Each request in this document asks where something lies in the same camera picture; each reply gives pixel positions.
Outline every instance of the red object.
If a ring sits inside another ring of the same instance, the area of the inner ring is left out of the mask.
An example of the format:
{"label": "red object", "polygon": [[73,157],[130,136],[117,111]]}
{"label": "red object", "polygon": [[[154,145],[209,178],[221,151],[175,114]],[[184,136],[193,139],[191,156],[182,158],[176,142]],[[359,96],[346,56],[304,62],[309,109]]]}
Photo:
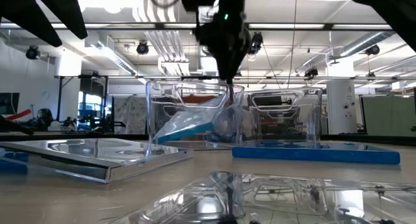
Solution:
{"label": "red object", "polygon": [[7,117],[6,120],[15,120],[15,119],[19,119],[22,117],[25,117],[26,115],[30,114],[32,111],[27,109],[23,112],[20,112],[19,114],[15,114],[13,116]]}

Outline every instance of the clear plastic tray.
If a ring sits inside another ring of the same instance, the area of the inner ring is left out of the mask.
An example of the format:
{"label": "clear plastic tray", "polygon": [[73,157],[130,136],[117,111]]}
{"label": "clear plastic tray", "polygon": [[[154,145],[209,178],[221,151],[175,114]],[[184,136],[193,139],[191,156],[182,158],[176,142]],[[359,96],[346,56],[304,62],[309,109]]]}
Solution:
{"label": "clear plastic tray", "polygon": [[414,185],[213,172],[114,224],[409,224],[415,210]]}
{"label": "clear plastic tray", "polygon": [[0,149],[0,160],[104,183],[193,157],[188,149],[120,139],[0,142]]}
{"label": "clear plastic tray", "polygon": [[241,145],[320,140],[322,90],[296,88],[245,92]]}
{"label": "clear plastic tray", "polygon": [[206,148],[236,146],[244,88],[221,84],[153,81],[146,85],[151,143],[198,138]]}

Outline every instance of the blue plastic tray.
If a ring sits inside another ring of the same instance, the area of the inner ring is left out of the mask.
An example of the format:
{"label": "blue plastic tray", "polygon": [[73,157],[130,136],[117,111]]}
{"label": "blue plastic tray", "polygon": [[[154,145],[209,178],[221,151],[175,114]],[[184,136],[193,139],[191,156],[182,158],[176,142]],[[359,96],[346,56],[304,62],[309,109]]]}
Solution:
{"label": "blue plastic tray", "polygon": [[236,158],[400,164],[398,152],[362,143],[321,143],[309,147],[303,142],[261,142],[232,150]]}

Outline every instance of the table surface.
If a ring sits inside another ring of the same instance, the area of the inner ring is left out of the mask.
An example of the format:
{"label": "table surface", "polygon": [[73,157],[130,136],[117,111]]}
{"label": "table surface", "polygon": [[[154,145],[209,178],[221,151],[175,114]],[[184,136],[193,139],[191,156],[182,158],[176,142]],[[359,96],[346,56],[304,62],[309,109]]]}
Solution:
{"label": "table surface", "polygon": [[29,168],[0,173],[0,223],[111,223],[211,171],[416,184],[416,148],[400,152],[399,166],[233,158],[231,151],[195,157],[112,184]]}

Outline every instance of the white column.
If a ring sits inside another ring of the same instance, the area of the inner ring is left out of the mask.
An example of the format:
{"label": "white column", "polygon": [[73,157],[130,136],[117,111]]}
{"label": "white column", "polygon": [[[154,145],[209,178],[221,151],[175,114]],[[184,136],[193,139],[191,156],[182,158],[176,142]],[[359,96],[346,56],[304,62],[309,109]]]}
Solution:
{"label": "white column", "polygon": [[[81,74],[82,58],[71,52],[65,53],[55,59],[55,75],[58,76],[78,76]],[[62,88],[62,98],[60,104],[60,121],[67,117],[78,117],[78,93],[80,79],[64,79]]]}
{"label": "white column", "polygon": [[[330,77],[353,77],[354,61],[351,58],[337,60],[338,64],[327,67]],[[356,133],[357,117],[353,80],[328,81],[329,134]]]}

